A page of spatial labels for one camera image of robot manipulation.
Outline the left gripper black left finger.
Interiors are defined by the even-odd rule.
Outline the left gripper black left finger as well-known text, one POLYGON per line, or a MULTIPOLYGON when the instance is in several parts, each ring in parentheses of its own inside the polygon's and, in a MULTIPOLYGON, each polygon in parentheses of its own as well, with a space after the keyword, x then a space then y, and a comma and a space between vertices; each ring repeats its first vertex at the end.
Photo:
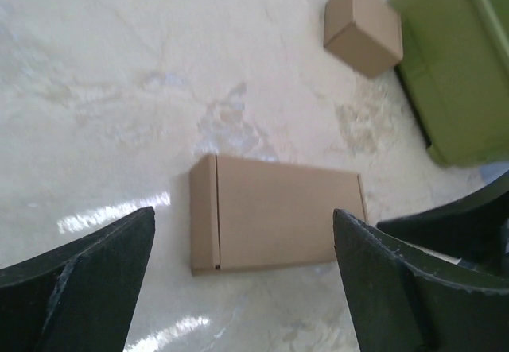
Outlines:
POLYGON ((3 351, 121 351, 155 235, 143 207, 1 271, 3 351))

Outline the large brown cardboard box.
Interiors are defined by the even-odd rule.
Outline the large brown cardboard box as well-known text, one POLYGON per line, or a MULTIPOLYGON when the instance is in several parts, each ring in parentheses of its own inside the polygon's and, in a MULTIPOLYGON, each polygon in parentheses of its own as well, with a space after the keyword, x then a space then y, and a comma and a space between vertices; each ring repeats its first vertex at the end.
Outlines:
POLYGON ((367 219, 356 172, 208 154, 189 192, 193 275, 329 263, 334 210, 367 219))

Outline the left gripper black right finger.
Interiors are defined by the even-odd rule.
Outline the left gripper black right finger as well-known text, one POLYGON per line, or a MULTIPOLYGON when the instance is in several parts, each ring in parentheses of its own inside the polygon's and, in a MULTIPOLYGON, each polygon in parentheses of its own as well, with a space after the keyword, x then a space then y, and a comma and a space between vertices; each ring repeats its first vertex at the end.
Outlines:
POLYGON ((336 259, 362 351, 506 351, 508 279, 466 269, 333 213, 336 259))

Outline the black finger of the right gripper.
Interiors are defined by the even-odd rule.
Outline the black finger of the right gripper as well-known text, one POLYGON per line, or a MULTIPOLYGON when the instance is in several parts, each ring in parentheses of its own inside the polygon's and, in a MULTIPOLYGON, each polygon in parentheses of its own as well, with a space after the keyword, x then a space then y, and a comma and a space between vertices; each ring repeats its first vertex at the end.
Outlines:
POLYGON ((508 173, 474 193, 376 227, 392 237, 459 258, 467 266, 508 271, 508 173))

